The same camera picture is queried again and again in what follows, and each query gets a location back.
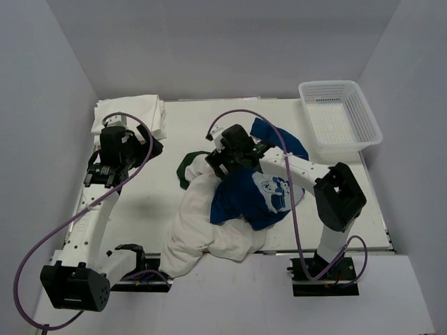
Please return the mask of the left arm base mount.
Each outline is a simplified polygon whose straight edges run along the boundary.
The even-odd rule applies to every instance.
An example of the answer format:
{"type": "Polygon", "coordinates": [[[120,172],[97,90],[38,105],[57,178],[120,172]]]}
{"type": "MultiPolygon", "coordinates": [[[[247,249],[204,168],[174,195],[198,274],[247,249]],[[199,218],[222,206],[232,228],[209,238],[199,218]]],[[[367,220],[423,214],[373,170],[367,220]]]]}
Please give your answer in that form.
{"type": "Polygon", "coordinates": [[[112,292],[167,293],[173,284],[173,278],[159,269],[159,256],[146,255],[144,265],[137,266],[125,274],[111,287],[112,292]]]}

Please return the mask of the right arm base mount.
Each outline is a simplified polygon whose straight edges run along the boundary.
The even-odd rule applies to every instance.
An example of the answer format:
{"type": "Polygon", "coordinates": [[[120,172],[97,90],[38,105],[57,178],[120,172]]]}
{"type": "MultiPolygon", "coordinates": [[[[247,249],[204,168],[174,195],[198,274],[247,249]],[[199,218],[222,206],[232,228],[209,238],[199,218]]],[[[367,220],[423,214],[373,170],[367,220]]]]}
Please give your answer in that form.
{"type": "Polygon", "coordinates": [[[317,281],[310,281],[304,273],[300,258],[291,258],[287,271],[291,276],[294,297],[353,297],[359,296],[357,274],[351,257],[339,261],[317,281]]]}

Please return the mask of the blue Mickey Mouse t-shirt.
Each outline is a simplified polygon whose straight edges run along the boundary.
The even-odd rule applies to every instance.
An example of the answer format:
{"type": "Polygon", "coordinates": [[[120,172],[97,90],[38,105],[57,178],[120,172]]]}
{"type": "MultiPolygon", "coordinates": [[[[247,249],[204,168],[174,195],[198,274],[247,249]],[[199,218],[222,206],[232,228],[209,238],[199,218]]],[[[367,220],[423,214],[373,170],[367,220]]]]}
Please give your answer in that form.
{"type": "MultiPolygon", "coordinates": [[[[278,131],[288,152],[309,160],[306,149],[296,137],[284,129],[278,128],[278,131]]],[[[277,134],[262,119],[255,119],[250,135],[281,146],[277,134]]],[[[217,186],[210,209],[210,223],[220,225],[242,216],[253,230],[259,231],[281,221],[290,210],[287,179],[241,167],[217,186]]]]}

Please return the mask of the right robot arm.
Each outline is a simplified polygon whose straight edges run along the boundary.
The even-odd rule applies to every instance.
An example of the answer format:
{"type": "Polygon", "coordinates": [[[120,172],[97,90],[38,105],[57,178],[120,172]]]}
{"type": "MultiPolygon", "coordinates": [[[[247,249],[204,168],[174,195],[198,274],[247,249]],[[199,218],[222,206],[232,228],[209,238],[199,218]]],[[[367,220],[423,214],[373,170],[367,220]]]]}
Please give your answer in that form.
{"type": "Polygon", "coordinates": [[[312,195],[323,230],[309,273],[323,278],[338,273],[351,227],[367,202],[350,167],[309,161],[297,139],[259,118],[250,132],[235,124],[209,130],[206,138],[215,148],[205,160],[221,180],[211,221],[241,216],[263,230],[287,214],[296,219],[299,197],[312,195]]]}

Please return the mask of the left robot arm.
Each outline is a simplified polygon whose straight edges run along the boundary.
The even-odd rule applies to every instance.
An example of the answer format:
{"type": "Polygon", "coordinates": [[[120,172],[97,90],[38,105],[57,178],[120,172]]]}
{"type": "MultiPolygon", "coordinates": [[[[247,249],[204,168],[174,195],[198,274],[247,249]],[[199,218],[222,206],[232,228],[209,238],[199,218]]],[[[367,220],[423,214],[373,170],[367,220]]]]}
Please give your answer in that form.
{"type": "Polygon", "coordinates": [[[109,124],[100,134],[100,148],[89,159],[83,181],[78,218],[60,256],[45,265],[40,280],[54,308],[100,312],[112,287],[123,278],[147,272],[144,248],[120,244],[100,254],[105,228],[130,170],[160,155],[163,146],[139,125],[109,124]]]}

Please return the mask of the white t-shirt green trim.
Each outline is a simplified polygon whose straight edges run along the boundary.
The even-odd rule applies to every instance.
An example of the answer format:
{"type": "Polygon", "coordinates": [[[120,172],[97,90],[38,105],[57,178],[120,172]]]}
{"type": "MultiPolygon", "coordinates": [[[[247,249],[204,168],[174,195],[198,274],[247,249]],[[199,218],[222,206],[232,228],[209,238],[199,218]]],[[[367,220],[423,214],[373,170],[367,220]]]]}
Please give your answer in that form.
{"type": "Polygon", "coordinates": [[[205,161],[206,151],[187,153],[177,168],[185,193],[161,249],[159,269],[172,278],[188,274],[203,253],[240,262],[260,250],[267,231],[255,231],[243,218],[222,225],[210,222],[212,200],[220,184],[205,161]]]}

